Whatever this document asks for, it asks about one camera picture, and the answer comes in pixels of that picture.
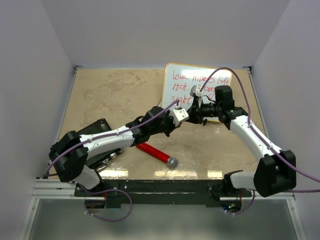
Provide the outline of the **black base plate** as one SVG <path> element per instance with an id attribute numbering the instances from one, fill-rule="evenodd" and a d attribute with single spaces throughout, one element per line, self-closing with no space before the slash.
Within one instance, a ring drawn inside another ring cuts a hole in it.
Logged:
<path id="1" fill-rule="evenodd" d="M 223 180 L 133 180 L 133 179 L 104 179 L 103 186 L 93 189 L 97 193 L 103 190 L 112 190 L 107 193 L 86 193 L 77 184 L 74 195 L 76 197 L 102 197 L 106 200 L 106 208 L 119 208 L 122 204 L 129 204 L 126 192 L 133 204 L 140 205 L 205 205 L 209 208 L 219 208 L 222 198 L 226 203 L 235 200 L 237 196 L 251 197 L 246 189 L 226 192 Z"/>

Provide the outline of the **red toy microphone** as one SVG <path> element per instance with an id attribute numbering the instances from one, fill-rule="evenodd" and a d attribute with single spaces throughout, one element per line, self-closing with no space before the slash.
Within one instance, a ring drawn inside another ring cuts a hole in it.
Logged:
<path id="1" fill-rule="evenodd" d="M 147 143 L 138 144 L 136 147 L 153 158 L 165 163 L 170 169 L 175 169 L 178 166 L 179 161 L 177 158 L 170 156 Z"/>

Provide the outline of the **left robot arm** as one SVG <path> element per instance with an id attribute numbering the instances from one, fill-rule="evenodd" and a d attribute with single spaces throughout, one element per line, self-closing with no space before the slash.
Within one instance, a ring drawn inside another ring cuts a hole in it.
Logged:
<path id="1" fill-rule="evenodd" d="M 88 164 L 89 160 L 111 150 L 145 143 L 152 135 L 169 136 L 188 119 L 189 114 L 184 108 L 154 106 L 145 115 L 115 130 L 88 134 L 69 131 L 51 146 L 51 162 L 45 175 L 48 176 L 50 169 L 54 168 L 61 182 L 76 182 L 92 196 L 99 196 L 104 190 L 104 184 L 96 168 Z"/>

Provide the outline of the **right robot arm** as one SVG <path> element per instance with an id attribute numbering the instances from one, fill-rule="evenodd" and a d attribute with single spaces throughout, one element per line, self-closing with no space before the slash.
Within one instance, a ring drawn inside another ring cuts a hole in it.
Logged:
<path id="1" fill-rule="evenodd" d="M 223 192 L 230 197 L 241 189 L 255 190 L 262 197 L 269 197 L 294 189 L 297 186 L 296 156 L 291 150 L 282 150 L 273 144 L 249 121 L 248 113 L 236 107 L 230 86 L 215 88 L 215 101 L 203 102 L 200 86 L 190 90 L 193 102 L 187 110 L 189 123 L 202 124 L 206 118 L 218 118 L 228 130 L 237 135 L 251 151 L 258 165 L 255 172 L 243 170 L 229 172 L 223 178 Z"/>

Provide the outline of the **yellow framed whiteboard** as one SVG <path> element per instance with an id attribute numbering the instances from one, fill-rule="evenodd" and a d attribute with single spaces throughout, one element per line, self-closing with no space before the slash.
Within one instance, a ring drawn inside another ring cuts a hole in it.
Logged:
<path id="1" fill-rule="evenodd" d="M 165 68 L 164 83 L 160 107 L 166 108 L 178 100 L 179 106 L 186 111 L 192 106 L 194 98 L 192 87 L 202 90 L 202 103 L 209 104 L 216 100 L 215 88 L 230 86 L 233 74 L 226 69 L 219 70 L 208 78 L 216 69 L 212 67 L 169 63 Z"/>

